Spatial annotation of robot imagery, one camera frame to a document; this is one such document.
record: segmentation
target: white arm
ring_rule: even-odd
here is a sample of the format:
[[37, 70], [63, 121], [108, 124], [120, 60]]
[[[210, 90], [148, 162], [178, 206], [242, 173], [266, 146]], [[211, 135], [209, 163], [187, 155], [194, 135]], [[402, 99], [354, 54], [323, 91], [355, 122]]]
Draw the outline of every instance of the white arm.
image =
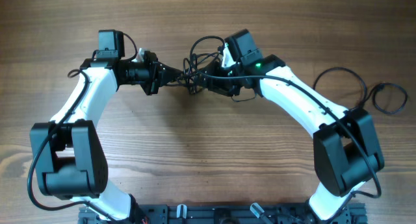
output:
[[[344, 117], [344, 111], [347, 108], [327, 100], [304, 84], [288, 66], [275, 68], [266, 75], [281, 77], [294, 82], [316, 97], [322, 104], [329, 107], [338, 118]], [[319, 130], [321, 124], [329, 125], [335, 121], [329, 114], [325, 114], [318, 104], [291, 85], [287, 86], [286, 83], [277, 80], [261, 79], [260, 87], [264, 97], [286, 110], [306, 129], [311, 137], [313, 137], [314, 132]], [[364, 182], [359, 183], [352, 188], [351, 192], [357, 190], [363, 184]], [[309, 205], [321, 220], [328, 220], [336, 213], [348, 196], [349, 194], [344, 197], [334, 196], [322, 183], [319, 183], [316, 192], [309, 199]]]
[[[74, 123], [78, 119], [85, 119], [92, 120], [94, 126], [97, 127], [98, 120], [101, 117], [105, 106], [117, 91], [117, 80], [112, 69], [88, 68], [84, 70], [84, 72], [90, 79], [90, 85], [74, 113], [65, 121], [65, 123]], [[68, 109], [81, 93], [84, 83], [85, 78], [83, 75], [80, 75], [78, 84], [70, 98], [66, 101], [64, 107], [52, 117], [51, 121], [55, 120], [58, 122], [64, 117], [65, 113], [67, 113]], [[119, 190], [111, 181], [107, 182], [104, 192], [101, 193], [97, 199], [86, 196], [74, 197], [71, 200], [90, 201], [91, 204], [117, 220], [128, 218], [130, 215], [130, 195]]]

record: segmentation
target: wooden surface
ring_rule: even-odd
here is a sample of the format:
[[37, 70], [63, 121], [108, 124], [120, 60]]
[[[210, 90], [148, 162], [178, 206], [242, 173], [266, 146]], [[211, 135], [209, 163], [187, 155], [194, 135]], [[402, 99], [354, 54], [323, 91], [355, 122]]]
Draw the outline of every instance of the wooden surface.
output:
[[[264, 55], [284, 59], [309, 85], [324, 69], [346, 66], [368, 84], [389, 81], [407, 89], [409, 103], [395, 116], [366, 105], [385, 157], [378, 173], [383, 195], [354, 201], [367, 204], [371, 223], [414, 223], [415, 5], [416, 0], [0, 0], [0, 223], [76, 222], [77, 208], [46, 212], [29, 201], [29, 130], [65, 103], [77, 82], [66, 74], [97, 48], [98, 30], [124, 31], [160, 61], [180, 68], [198, 38], [226, 37], [243, 28]], [[216, 47], [207, 42], [199, 50]], [[126, 49], [132, 52], [128, 43]], [[359, 97], [358, 83], [343, 73], [324, 77], [318, 90], [349, 107]], [[387, 105], [389, 92], [385, 96], [380, 101]], [[210, 92], [188, 96], [183, 88], [161, 88], [147, 97], [138, 86], [122, 86], [97, 131], [110, 179], [140, 204], [301, 202], [319, 183], [307, 132], [262, 98], [233, 103]], [[363, 189], [373, 188], [369, 183]], [[63, 203], [37, 189], [36, 194], [48, 205]]]

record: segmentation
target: robotic hand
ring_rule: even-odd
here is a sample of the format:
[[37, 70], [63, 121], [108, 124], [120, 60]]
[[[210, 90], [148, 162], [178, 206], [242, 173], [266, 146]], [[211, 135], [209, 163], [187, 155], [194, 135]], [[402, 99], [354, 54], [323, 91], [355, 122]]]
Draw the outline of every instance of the robotic hand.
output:
[[[31, 129], [34, 160], [29, 170], [28, 193], [37, 207], [60, 210], [85, 205], [79, 223], [353, 223], [359, 216], [356, 214], [354, 219], [347, 203], [355, 194], [381, 196], [376, 172], [384, 167], [384, 158], [370, 115], [362, 108], [348, 110], [327, 100], [298, 79], [277, 56], [263, 58], [247, 30], [225, 40], [216, 36], [201, 38], [192, 46], [189, 58], [184, 59], [183, 71], [159, 62], [155, 53], [137, 51], [134, 41], [135, 55], [122, 60], [124, 36], [132, 41], [120, 31], [99, 31], [99, 49], [79, 70], [68, 74], [80, 77], [66, 104], [49, 122], [35, 123]], [[222, 42], [218, 52], [195, 55], [196, 45], [206, 39]], [[209, 57], [214, 59], [198, 69]], [[197, 93], [198, 87], [202, 87], [230, 97], [239, 95], [242, 87], [253, 89], [256, 95], [286, 110], [313, 137], [315, 171], [321, 183], [305, 203], [264, 209], [257, 203], [250, 208], [139, 206], [132, 195], [108, 180], [107, 161], [96, 133], [105, 105], [124, 84], [139, 84], [146, 95], [156, 94], [162, 86], [184, 86], [190, 93]], [[350, 138], [351, 143], [343, 145], [341, 138]], [[73, 147], [74, 157], [56, 155], [66, 147]], [[60, 207], [41, 205], [32, 190], [35, 168], [44, 195], [70, 199], [73, 203]], [[370, 179], [376, 184], [376, 195], [358, 190]], [[251, 213], [260, 219], [250, 219]]]

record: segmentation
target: wood grain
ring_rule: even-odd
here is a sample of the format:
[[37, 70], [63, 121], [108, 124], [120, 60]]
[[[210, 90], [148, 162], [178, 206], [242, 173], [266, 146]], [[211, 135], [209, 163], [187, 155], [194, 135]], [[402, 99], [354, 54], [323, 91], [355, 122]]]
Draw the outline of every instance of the wood grain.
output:
[[[414, 223], [415, 6], [416, 0], [0, 0], [0, 223], [75, 223], [77, 208], [45, 212], [27, 197], [29, 130], [67, 100], [77, 81], [66, 74], [97, 47], [98, 30], [124, 31], [180, 68], [198, 38], [243, 28], [264, 55], [278, 55], [308, 84], [326, 68], [346, 66], [368, 84], [407, 89], [409, 103], [395, 116], [366, 105], [385, 156], [383, 196], [355, 201], [367, 203], [371, 223]], [[344, 73], [324, 77], [318, 90], [345, 106], [359, 98], [357, 82]], [[388, 97], [380, 94], [380, 101], [393, 108], [397, 96]], [[110, 178], [141, 204], [297, 202], [319, 183], [306, 131], [261, 98], [233, 103], [182, 88], [147, 97], [122, 86], [97, 131]], [[49, 205], [62, 203], [36, 192]]]

